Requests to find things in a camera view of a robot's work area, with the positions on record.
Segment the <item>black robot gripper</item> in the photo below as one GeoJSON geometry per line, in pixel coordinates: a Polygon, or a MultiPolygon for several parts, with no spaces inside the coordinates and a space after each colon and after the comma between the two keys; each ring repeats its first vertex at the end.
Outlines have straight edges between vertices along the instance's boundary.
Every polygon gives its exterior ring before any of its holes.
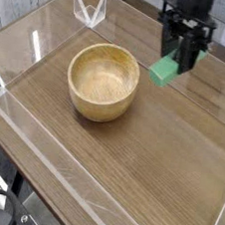
{"type": "Polygon", "coordinates": [[[162,0],[159,16],[161,22],[161,56],[176,50],[178,74],[194,68],[201,51],[206,52],[216,23],[210,17],[214,0],[162,0]]]}

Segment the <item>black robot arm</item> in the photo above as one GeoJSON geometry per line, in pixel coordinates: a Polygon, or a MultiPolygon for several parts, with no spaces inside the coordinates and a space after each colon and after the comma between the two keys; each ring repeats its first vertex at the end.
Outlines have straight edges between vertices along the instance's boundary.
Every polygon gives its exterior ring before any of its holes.
{"type": "Polygon", "coordinates": [[[173,54],[177,73],[194,68],[201,52],[207,52],[216,30],[210,17],[215,0],[162,0],[161,56],[173,54]]]}

